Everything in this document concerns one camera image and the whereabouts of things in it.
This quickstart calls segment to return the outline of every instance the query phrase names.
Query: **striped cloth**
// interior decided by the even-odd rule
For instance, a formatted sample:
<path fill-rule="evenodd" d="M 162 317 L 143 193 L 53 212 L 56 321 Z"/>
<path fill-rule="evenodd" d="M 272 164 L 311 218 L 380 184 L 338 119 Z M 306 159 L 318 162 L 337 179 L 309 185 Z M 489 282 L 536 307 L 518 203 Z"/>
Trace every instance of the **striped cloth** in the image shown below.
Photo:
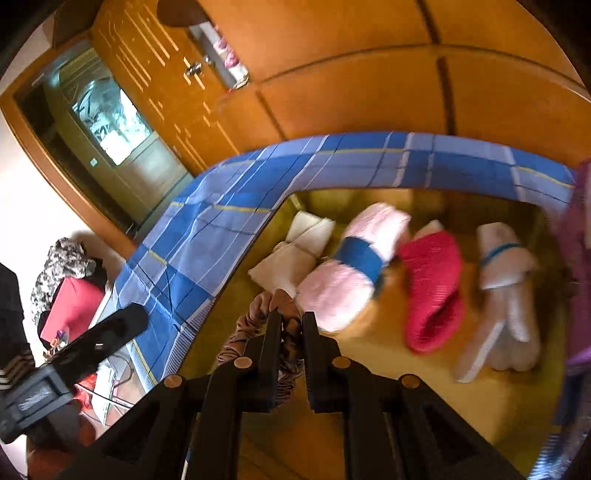
<path fill-rule="evenodd" d="M 431 188 L 542 207 L 569 204 L 566 166 L 503 145 L 406 132 L 307 137 L 232 157 L 195 178 L 125 264 L 119 308 L 144 305 L 148 329 L 129 350 L 146 390 L 175 373 L 218 295 L 292 193 L 326 188 Z"/>

